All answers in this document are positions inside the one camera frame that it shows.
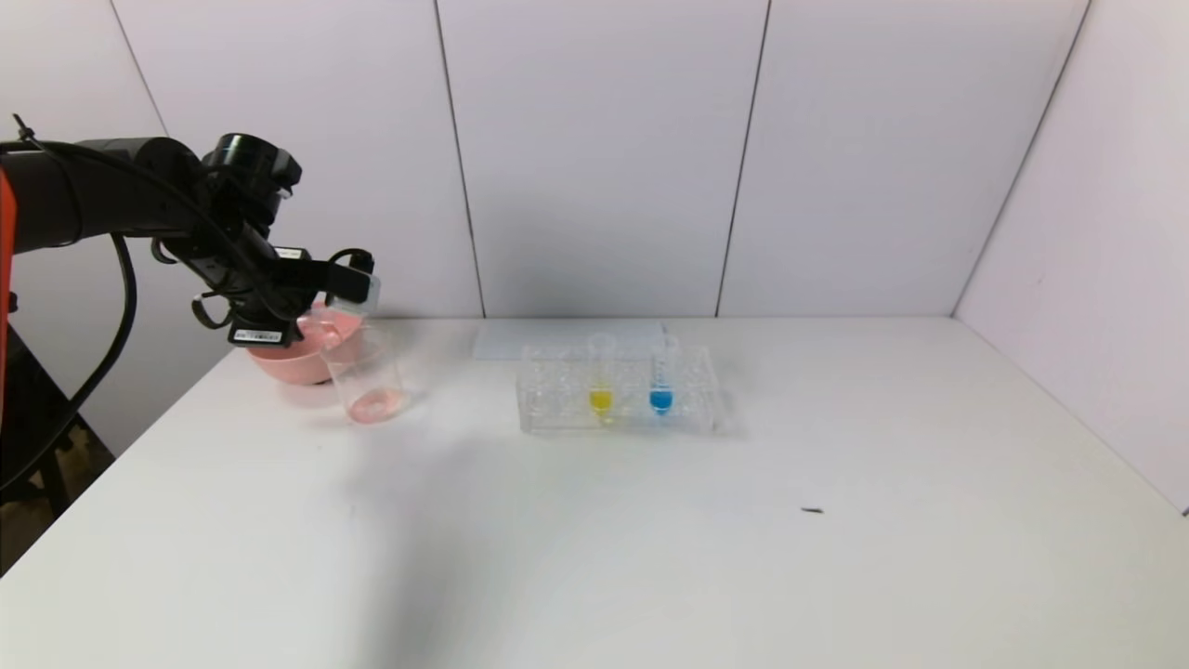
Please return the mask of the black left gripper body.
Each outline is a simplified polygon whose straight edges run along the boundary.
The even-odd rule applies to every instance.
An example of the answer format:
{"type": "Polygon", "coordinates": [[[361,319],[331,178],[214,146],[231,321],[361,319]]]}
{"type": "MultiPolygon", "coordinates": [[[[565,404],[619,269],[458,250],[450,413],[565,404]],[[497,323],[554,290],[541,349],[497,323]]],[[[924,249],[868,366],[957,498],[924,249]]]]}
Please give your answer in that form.
{"type": "Polygon", "coordinates": [[[298,304],[276,316],[263,302],[229,299],[227,342],[239,348],[288,348],[303,339],[298,318],[307,313],[308,305],[298,304]]]}

